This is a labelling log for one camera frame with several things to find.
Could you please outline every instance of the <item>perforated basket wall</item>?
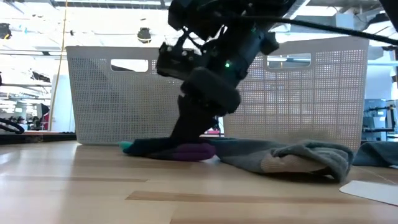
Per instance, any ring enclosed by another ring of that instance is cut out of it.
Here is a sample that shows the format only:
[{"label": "perforated basket wall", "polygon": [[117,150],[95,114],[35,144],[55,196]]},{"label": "perforated basket wall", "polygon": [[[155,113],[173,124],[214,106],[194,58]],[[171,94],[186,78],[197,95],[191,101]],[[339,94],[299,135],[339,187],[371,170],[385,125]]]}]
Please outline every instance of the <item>perforated basket wall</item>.
[{"label": "perforated basket wall", "polygon": [[[116,144],[169,136],[181,82],[156,73],[158,49],[67,47],[78,142]],[[146,72],[115,72],[112,59],[148,60]]]},{"label": "perforated basket wall", "polygon": [[369,41],[354,37],[286,42],[273,55],[311,53],[305,68],[271,69],[258,56],[238,86],[242,103],[224,118],[228,137],[317,139],[357,149]]}]

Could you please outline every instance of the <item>wooden table surface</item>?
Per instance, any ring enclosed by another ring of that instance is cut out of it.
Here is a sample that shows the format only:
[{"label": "wooden table surface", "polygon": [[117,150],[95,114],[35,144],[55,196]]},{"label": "wooden table surface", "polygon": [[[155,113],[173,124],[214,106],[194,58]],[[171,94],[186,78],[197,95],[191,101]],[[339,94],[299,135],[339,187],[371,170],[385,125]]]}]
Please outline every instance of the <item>wooden table surface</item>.
[{"label": "wooden table surface", "polygon": [[[349,180],[398,182],[398,170],[354,167]],[[215,161],[125,156],[117,147],[0,146],[0,222],[397,224],[398,207],[306,177],[264,177]]]}]

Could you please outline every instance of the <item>cloth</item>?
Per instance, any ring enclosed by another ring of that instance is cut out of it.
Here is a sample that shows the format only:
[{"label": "cloth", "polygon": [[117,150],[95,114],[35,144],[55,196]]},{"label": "cloth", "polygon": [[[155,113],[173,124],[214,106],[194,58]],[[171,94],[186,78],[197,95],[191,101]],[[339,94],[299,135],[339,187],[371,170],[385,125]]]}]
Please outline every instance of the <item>cloth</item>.
[{"label": "cloth", "polygon": [[[153,159],[175,159],[178,153],[188,153],[197,145],[195,153],[205,155],[196,161],[215,154],[221,162],[258,174],[303,172],[331,175],[335,180],[345,180],[353,161],[353,152],[339,144],[302,141],[288,145],[274,141],[247,139],[198,139],[195,142],[175,142],[169,138],[138,139],[134,143],[120,144],[123,152],[131,156]],[[214,151],[206,151],[213,146]]]},{"label": "cloth", "polygon": [[359,147],[353,165],[398,166],[398,142],[366,142]]}]

